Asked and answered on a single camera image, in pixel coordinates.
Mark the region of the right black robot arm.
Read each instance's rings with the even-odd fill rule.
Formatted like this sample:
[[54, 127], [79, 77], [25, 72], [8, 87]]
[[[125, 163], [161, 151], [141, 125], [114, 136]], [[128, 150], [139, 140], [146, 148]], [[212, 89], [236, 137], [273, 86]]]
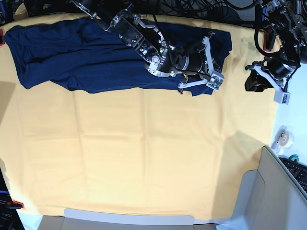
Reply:
[[121, 41], [132, 47], [145, 61], [145, 68], [156, 77], [184, 75], [178, 89], [205, 85], [218, 91], [224, 81], [211, 55], [209, 31], [186, 47], [170, 44], [156, 23], [132, 14], [128, 0], [74, 0], [73, 4], [107, 32], [115, 31]]

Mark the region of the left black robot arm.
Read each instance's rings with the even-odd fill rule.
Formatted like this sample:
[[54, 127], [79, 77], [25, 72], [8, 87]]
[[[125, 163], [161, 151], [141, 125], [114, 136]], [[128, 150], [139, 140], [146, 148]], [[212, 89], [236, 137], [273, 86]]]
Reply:
[[245, 90], [287, 92], [293, 75], [307, 61], [307, 19], [289, 0], [260, 0], [255, 26], [254, 43], [263, 60], [245, 67], [250, 71]]

